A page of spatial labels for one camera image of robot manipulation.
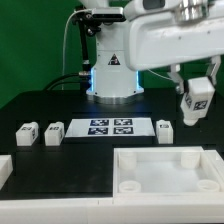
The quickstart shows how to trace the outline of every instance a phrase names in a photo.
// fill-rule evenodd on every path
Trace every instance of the green screen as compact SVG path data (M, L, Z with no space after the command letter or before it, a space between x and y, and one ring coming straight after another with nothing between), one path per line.
M64 28L77 0L1 0L0 2L0 107L21 92L42 90L61 76ZM88 38L89 55L95 63L95 40ZM78 72L81 66L81 46L78 26L70 26L66 52L66 73ZM185 78L205 74L203 61L182 66ZM156 70L166 75L164 69ZM224 94L224 68L218 74L218 91ZM145 88L173 87L149 72L141 73Z

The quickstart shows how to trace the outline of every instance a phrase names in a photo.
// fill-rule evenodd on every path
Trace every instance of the white paper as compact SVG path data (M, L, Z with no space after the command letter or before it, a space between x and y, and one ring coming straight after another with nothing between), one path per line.
M65 137L108 136L155 136L155 132L151 118L73 119Z

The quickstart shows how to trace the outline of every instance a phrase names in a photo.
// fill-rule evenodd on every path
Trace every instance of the black tabletop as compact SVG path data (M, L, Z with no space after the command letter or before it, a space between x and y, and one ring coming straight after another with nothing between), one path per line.
M34 91L18 95L0 110L0 154L12 155L13 173L0 191L0 200L111 197L113 149L161 147L156 137L98 137L64 139L46 147L48 125L72 119L151 117L169 120L175 146L203 146L224 157L224 99L216 94L208 115L194 127L183 124L181 97L173 89L148 89L126 105L89 102L79 91ZM17 147L15 133L23 123L36 121L40 137L31 147Z

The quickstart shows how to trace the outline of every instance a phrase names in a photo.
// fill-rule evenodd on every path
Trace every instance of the white plastic part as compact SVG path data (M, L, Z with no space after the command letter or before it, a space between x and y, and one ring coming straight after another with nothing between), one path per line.
M219 192L220 185L213 180L200 180L197 183L198 190L200 192Z
M140 193L141 184L137 181L125 181L119 185L120 193Z
M185 93L181 103L184 123L193 126L199 118L206 116L215 93L208 77L188 80L189 93Z
M86 8L109 7L109 0L79 0Z
M13 171L11 156L0 156L0 190Z
M137 166L135 169L124 170L120 168L120 154L125 152L136 154ZM187 156L187 160L184 161L185 167L183 167L181 160L185 155L189 155L189 152L194 154L193 156L190 154L190 163L188 161L189 156ZM184 203L192 203L193 198L196 204L203 204L206 196L199 193L197 183L206 179L213 180L220 185L221 194L219 196L221 197L224 192L222 176L224 161L221 159L218 162L216 160L211 162L210 157L210 154L201 147L117 148L114 151L113 197L120 200L122 198L124 200L135 198L140 203L148 200L156 201L158 198L161 202L167 203L167 198L170 198L171 204L174 203L172 198L173 200L179 198ZM121 192L120 183L130 180L141 184L140 193L128 194L128 189L125 194ZM216 196L218 197L218 195L213 194L210 199L207 199L216 200Z
M26 123L16 132L17 146L31 146L39 135L36 122Z
M134 152L119 154L119 167L123 170L134 170L137 166L137 155Z
M181 165L186 169L196 169L200 164L200 152L196 150L184 151L181 154Z
M146 10L144 8L143 0L132 0L125 7L125 18L131 21L139 16L145 16L151 13L159 13L162 11L167 11L169 9L177 7L178 5L180 5L181 2L182 0L166 0L164 7L159 9Z
M52 123L44 133L46 146L59 146L65 136L62 122Z
M216 170L218 170L219 175L224 180L224 163L222 157L215 150L207 150L206 154L209 160L211 161L212 165L215 167Z
M137 17L125 27L127 66L143 71L222 55L223 24L222 0L214 1L207 19L188 26L177 25L171 11Z
M159 144L173 144L173 128L170 121L157 121L156 135Z

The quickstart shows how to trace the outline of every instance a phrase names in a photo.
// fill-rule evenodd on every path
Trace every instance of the white block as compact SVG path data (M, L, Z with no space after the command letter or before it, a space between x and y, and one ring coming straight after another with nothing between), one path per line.
M184 123L188 126L196 124L208 112L215 89L208 77L188 80L189 93L185 93L181 102Z
M65 136L62 122L52 123L44 133L46 146L59 146Z
M0 156L0 190L4 186L12 171L11 156Z
M156 135L159 144L173 144L173 128L169 121L156 122Z
M17 146L31 146L38 137L39 125L36 122L23 124L16 132Z

